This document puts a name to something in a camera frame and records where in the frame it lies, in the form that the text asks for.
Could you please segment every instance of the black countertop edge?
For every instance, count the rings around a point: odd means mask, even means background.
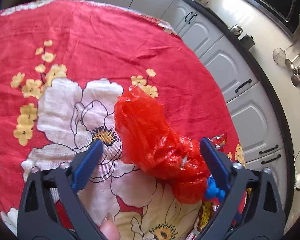
[[[266,94],[268,95],[274,113],[277,117],[277,121],[282,135],[284,150],[286,153],[288,182],[287,182],[287,195],[286,195],[284,212],[286,214],[286,221],[287,221],[292,206],[292,200],[293,200],[293,192],[294,192],[294,185],[295,185],[295,168],[294,168],[294,152],[293,152],[292,138],[290,134],[288,121],[284,113],[284,110],[282,108],[281,102],[276,92],[274,91],[274,88],[271,85],[268,77],[266,76],[265,72],[259,65],[259,63],[252,56],[252,54],[242,46],[238,38],[228,30],[227,25],[211,9],[198,4],[193,0],[183,0],[183,1],[189,4],[194,9],[196,9],[201,14],[203,14],[224,34],[224,36],[228,38],[228,40],[235,46],[237,51],[247,62],[253,74],[261,82]]]

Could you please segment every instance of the red floral tablecloth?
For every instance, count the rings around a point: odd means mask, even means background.
[[[0,11],[0,216],[14,233],[31,167],[55,168],[98,138],[104,155],[79,192],[93,220],[111,212],[122,240],[185,238],[201,202],[179,203],[168,184],[120,160],[114,104],[131,84],[164,105],[180,134],[226,132],[226,154],[244,162],[219,87],[167,23],[84,1]]]

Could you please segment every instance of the metal screw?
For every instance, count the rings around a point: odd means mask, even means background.
[[[69,167],[70,167],[70,163],[64,162],[64,163],[60,164],[60,168],[62,168],[62,169],[66,169],[66,168],[69,168]]]
[[[38,171],[40,171],[40,168],[37,166],[31,168],[31,173],[37,173]]]
[[[232,163],[232,167],[238,170],[243,169],[243,165],[241,163]]]
[[[272,173],[271,169],[269,169],[269,168],[264,168],[263,171],[268,174]]]

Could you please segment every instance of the candy wrapper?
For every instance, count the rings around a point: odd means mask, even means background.
[[[215,146],[217,151],[223,152],[223,147],[224,145],[226,145],[226,141],[227,141],[227,133],[222,135],[217,135],[209,140]]]
[[[130,87],[114,105],[115,129],[122,141],[121,160],[166,179],[181,203],[198,203],[210,171],[199,142],[181,136],[167,123],[163,106],[139,87]],[[221,138],[214,139],[218,145]]]

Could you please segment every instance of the kettle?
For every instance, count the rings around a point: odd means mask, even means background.
[[[241,26],[236,24],[235,26],[232,26],[230,28],[230,32],[232,32],[235,36],[239,37],[241,35],[241,33],[243,32],[243,30],[242,30]]]

